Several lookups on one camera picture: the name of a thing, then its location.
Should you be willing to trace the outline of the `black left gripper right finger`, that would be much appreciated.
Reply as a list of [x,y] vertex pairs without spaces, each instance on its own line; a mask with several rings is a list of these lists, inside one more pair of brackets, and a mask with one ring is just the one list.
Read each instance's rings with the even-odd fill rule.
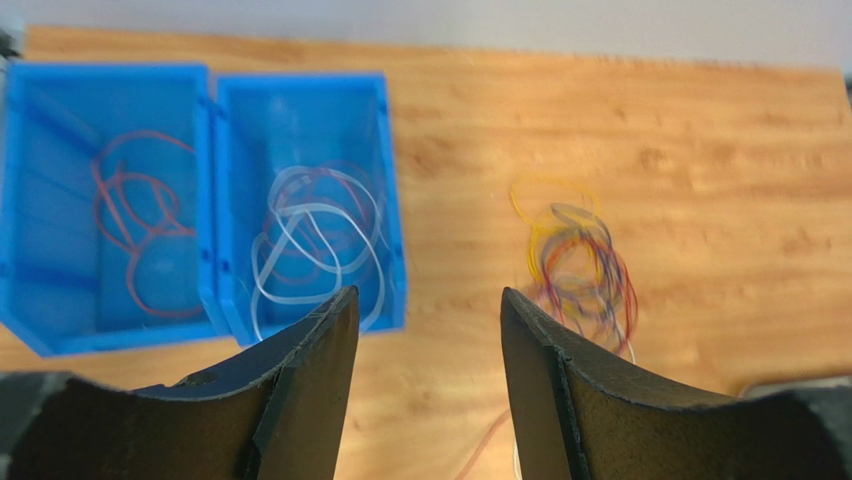
[[645,370],[503,291],[501,341],[526,479],[847,479],[851,391],[742,399]]

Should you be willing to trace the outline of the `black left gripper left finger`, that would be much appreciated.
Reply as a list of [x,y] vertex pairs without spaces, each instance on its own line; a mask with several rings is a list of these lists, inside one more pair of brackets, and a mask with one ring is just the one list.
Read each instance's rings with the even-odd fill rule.
[[359,340],[358,291],[172,386],[1,376],[5,479],[330,479]]

